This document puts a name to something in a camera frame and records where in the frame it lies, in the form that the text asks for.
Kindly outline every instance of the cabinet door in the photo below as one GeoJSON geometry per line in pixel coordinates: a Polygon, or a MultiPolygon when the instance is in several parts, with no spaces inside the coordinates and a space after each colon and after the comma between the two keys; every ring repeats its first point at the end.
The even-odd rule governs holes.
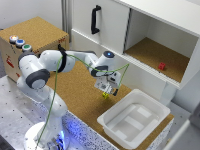
{"type": "Polygon", "coordinates": [[[129,8],[112,0],[74,0],[72,28],[100,45],[122,54],[129,18],[129,8]],[[91,34],[92,10],[96,5],[96,28],[91,34]]]}

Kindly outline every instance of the white cabinet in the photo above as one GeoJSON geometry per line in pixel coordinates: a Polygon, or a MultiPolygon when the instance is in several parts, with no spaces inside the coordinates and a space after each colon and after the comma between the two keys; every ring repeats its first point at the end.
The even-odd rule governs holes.
{"type": "MultiPolygon", "coordinates": [[[[137,70],[142,73],[138,74],[140,77],[151,74],[157,80],[181,89],[200,70],[200,20],[197,19],[200,17],[200,6],[198,5],[184,0],[74,0],[73,13],[73,31],[97,44],[91,46],[94,49],[87,45],[88,49],[98,52],[99,47],[103,47],[114,51],[119,57],[140,68],[142,71],[137,70]],[[100,32],[92,35],[91,12],[96,5],[102,7],[97,12],[96,24],[100,32]],[[155,47],[159,47],[161,55],[164,50],[169,49],[168,60],[172,59],[172,55],[181,56],[179,59],[174,57],[171,66],[166,61],[167,71],[170,67],[177,66],[171,73],[172,77],[166,73],[167,71],[158,70],[158,62],[166,60],[166,58],[162,60],[165,55],[158,58],[155,67],[135,56],[125,55],[128,52],[126,50],[132,47],[135,49],[134,46],[145,38],[158,43],[155,47]],[[179,69],[181,61],[185,64],[182,70],[179,69]],[[173,78],[176,73],[180,74],[178,79],[173,78]]],[[[73,45],[84,44],[77,41],[77,37],[73,40],[75,43],[73,45]]],[[[143,49],[154,51],[154,47],[146,46],[143,49]]],[[[144,82],[147,82],[148,78],[145,81],[135,80],[138,78],[136,76],[132,78],[137,86],[145,88],[144,82]]]]}
{"type": "Polygon", "coordinates": [[[129,8],[112,0],[73,0],[72,28],[100,45],[123,53],[129,8]],[[92,10],[96,5],[96,28],[100,32],[91,34],[92,10]]]}

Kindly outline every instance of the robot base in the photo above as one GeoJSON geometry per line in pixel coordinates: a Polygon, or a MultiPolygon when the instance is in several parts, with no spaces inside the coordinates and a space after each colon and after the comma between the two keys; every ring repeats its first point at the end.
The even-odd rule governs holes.
{"type": "MultiPolygon", "coordinates": [[[[36,149],[37,142],[35,142],[34,138],[39,132],[39,130],[43,127],[43,125],[44,125],[44,122],[37,123],[26,132],[25,138],[24,138],[24,150],[49,150],[48,147],[41,148],[39,146],[36,149]]],[[[64,141],[65,141],[64,147],[65,149],[67,149],[70,139],[68,137],[67,138],[65,137],[64,141]]]]}

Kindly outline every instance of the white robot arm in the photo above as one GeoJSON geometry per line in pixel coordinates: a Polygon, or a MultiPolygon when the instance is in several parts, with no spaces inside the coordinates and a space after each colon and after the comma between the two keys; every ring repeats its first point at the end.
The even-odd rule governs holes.
{"type": "MultiPolygon", "coordinates": [[[[112,71],[114,69],[114,54],[112,52],[106,51],[98,58],[92,51],[64,51],[61,47],[60,49],[61,51],[46,50],[42,52],[40,58],[37,58],[32,52],[24,52],[20,55],[19,68],[22,76],[18,79],[17,86],[32,100],[40,102],[48,110],[50,109],[54,90],[46,86],[46,83],[50,77],[49,72],[56,71],[58,60],[61,57],[62,60],[58,72],[69,72],[74,67],[75,62],[80,60],[92,67],[87,66],[87,69],[97,79],[95,87],[109,94],[113,92],[114,88],[117,89],[119,87],[121,74],[117,71],[112,71]]],[[[50,145],[52,144],[49,143],[53,141],[55,143],[56,139],[60,137],[63,130],[61,118],[66,111],[67,106],[65,102],[56,94],[49,121],[39,142],[39,147],[42,150],[51,149],[52,146],[50,145]]],[[[37,143],[43,128],[34,137],[35,143],[37,143]]],[[[64,138],[62,140],[63,144],[60,145],[59,149],[66,149],[67,146],[65,145],[64,138]]]]}

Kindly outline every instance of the cabinet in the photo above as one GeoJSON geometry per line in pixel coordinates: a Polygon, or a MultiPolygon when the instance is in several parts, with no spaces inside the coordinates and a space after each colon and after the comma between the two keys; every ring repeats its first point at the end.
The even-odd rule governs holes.
{"type": "MultiPolygon", "coordinates": [[[[139,71],[142,74],[139,73],[137,77],[132,77],[131,80],[134,81],[141,78],[141,81],[136,81],[134,85],[145,88],[144,82],[150,83],[148,80],[151,74],[160,82],[181,89],[200,70],[200,59],[198,58],[200,55],[200,20],[197,19],[200,17],[200,6],[184,0],[99,0],[92,2],[84,0],[82,3],[85,6],[78,2],[74,0],[73,4],[73,31],[106,50],[113,51],[121,58],[120,62],[126,59],[130,64],[143,70],[139,71]],[[100,32],[91,35],[91,9],[96,4],[100,5],[100,2],[102,6],[106,6],[107,11],[104,13],[102,9],[102,12],[99,12],[101,17],[97,20],[97,27],[100,32]],[[108,16],[112,16],[108,19],[110,23],[105,24],[107,21],[103,18],[108,16]],[[166,70],[158,69],[160,62],[166,63],[166,70]]],[[[74,36],[73,48],[75,49],[77,40],[77,36],[74,36]]]]}

